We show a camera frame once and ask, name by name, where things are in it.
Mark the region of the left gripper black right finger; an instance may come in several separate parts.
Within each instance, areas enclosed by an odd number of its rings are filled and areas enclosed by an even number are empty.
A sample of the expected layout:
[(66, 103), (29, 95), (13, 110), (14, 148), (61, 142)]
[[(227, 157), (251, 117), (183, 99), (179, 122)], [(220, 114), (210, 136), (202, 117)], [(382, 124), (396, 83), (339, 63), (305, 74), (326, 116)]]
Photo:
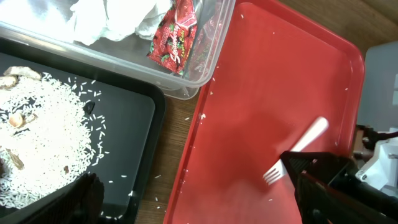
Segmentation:
[(396, 222), (308, 174), (299, 176), (295, 196), (303, 223)]

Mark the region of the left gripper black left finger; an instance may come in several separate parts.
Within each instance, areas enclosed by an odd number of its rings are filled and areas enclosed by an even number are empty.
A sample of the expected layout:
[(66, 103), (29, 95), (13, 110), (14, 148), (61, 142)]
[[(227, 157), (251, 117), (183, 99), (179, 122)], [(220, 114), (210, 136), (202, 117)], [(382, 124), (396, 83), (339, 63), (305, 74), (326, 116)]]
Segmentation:
[(104, 183), (96, 174), (83, 174), (22, 209), (1, 209), (1, 224), (94, 224), (100, 219), (103, 200)]

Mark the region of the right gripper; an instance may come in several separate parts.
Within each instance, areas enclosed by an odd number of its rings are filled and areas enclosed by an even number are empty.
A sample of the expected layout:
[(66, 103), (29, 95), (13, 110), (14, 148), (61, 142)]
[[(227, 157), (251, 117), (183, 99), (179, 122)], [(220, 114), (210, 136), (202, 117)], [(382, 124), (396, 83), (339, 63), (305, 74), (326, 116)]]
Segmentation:
[(358, 167), (351, 159), (331, 152), (292, 151), (283, 152), (280, 159), (295, 188), (298, 187), (301, 173), (306, 172), (315, 180), (335, 185), (336, 190), (393, 220), (397, 219), (397, 198), (358, 180), (355, 177)]

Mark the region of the white plastic fork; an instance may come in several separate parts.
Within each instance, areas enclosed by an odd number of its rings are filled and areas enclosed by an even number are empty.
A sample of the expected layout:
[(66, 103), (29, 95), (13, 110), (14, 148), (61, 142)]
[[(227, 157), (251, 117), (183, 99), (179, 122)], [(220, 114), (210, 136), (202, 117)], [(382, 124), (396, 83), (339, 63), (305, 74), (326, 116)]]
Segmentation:
[[(300, 152), (321, 136), (329, 127), (329, 122), (324, 117), (318, 117), (295, 143), (289, 152)], [(286, 168), (281, 159), (279, 159), (264, 175), (263, 179), (268, 185), (272, 185), (287, 174)]]

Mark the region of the white napkin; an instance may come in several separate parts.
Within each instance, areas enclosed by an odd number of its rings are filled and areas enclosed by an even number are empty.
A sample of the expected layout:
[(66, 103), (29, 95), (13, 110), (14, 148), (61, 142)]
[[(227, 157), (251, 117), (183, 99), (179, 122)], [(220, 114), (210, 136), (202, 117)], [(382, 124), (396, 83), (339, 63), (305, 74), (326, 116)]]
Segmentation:
[(1, 1), (1, 22), (64, 42), (91, 45), (130, 35), (151, 40), (170, 0)]

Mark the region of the red snack wrapper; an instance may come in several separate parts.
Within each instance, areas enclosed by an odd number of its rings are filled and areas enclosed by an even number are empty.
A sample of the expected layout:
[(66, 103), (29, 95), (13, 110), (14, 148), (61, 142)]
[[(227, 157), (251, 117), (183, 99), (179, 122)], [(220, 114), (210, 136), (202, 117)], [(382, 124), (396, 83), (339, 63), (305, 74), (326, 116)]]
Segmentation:
[(192, 0), (176, 0), (161, 20), (147, 57), (177, 75), (183, 75), (197, 33)]

